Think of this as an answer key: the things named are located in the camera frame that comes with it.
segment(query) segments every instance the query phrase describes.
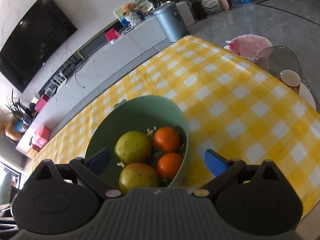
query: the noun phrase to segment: orange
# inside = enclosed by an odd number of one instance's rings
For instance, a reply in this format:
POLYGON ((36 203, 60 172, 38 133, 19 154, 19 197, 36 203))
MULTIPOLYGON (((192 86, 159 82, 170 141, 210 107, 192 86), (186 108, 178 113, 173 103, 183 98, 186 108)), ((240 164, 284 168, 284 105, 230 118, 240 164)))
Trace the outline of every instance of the orange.
POLYGON ((172 127, 162 127, 155 133, 153 143, 161 151, 175 152, 179 148, 180 137, 172 127))
POLYGON ((167 153, 159 161, 157 171, 164 179, 173 180, 182 164, 182 157, 177 153, 167 153))

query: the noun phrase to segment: trash bin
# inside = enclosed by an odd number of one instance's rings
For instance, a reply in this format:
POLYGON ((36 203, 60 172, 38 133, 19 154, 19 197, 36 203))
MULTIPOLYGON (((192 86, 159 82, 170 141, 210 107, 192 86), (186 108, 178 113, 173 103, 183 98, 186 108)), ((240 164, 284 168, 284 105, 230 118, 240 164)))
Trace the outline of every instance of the trash bin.
POLYGON ((261 36, 246 34, 238 36, 228 43, 224 48, 240 55, 254 63, 257 55, 264 49, 272 47, 272 43, 261 36))
POLYGON ((153 14, 170 42, 176 42, 189 34, 175 3, 165 3, 156 8, 153 14))

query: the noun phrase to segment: tv screen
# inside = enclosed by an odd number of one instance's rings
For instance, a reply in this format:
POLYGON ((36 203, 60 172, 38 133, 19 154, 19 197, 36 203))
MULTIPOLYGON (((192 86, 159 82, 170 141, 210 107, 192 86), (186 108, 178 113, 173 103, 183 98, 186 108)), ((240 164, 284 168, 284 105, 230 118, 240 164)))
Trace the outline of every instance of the tv screen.
POLYGON ((38 0, 1 49, 0 71, 23 92, 49 57, 76 31, 53 0, 38 0))

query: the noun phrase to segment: cup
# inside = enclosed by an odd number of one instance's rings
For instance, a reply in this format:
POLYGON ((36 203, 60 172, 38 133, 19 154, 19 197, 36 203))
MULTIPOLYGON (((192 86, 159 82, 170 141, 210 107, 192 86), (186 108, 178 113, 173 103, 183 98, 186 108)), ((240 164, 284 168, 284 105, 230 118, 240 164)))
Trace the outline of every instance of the cup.
POLYGON ((280 73, 280 81, 299 94, 301 79, 297 73, 289 69, 284 70, 280 73))

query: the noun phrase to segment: yellow checkered tablecloth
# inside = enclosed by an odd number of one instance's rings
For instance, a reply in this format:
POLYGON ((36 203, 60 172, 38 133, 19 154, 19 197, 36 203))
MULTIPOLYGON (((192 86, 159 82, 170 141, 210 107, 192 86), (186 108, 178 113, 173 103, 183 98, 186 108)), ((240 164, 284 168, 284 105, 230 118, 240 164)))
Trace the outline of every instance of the yellow checkered tablecloth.
POLYGON ((320 116, 296 93, 256 65, 187 36, 126 75, 75 116, 28 164, 68 163, 85 156, 89 141, 123 99, 161 95, 189 125, 191 164, 185 186, 212 179, 203 156, 211 148, 247 163, 272 159, 303 202, 304 215, 320 198, 320 116))

